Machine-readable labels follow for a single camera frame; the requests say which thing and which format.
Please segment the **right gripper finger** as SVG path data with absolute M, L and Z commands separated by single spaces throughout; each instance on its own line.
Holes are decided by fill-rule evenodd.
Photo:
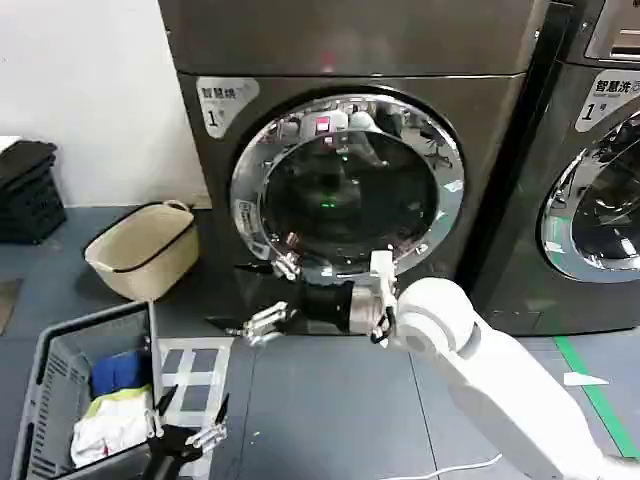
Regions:
M 298 265 L 282 255 L 273 255 L 270 251 L 255 252 L 254 259 L 235 263 L 234 268 L 248 273 L 271 275 L 295 282 L 299 276 Z
M 205 320 L 228 336 L 244 339 L 249 346 L 261 346 L 283 335 L 283 326 L 290 320 L 290 310 L 287 302 L 279 301 L 248 320 L 221 315 L 207 316 Z

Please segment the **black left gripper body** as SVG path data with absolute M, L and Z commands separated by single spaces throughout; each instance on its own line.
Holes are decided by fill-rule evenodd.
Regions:
M 151 458 L 143 480 L 176 480 L 183 466 L 201 458 L 201 449 L 187 443 L 194 429 L 167 424 L 163 431 L 161 437 L 148 440 Z

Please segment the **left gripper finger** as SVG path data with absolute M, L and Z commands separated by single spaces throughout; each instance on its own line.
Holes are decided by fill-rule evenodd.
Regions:
M 226 393 L 211 425 L 190 436 L 186 445 L 195 449 L 214 449 L 227 438 L 227 412 L 230 394 Z
M 149 438 L 161 438 L 164 436 L 164 414 L 169 408 L 175 394 L 177 386 L 173 385 L 169 387 L 159 401 L 156 403 L 153 410 L 148 411 L 148 437 Z

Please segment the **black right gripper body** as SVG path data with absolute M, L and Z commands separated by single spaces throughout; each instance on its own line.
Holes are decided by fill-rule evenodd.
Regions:
M 335 285 L 302 286 L 302 314 L 308 320 L 334 325 L 340 332 L 350 332 L 350 314 L 354 282 Z

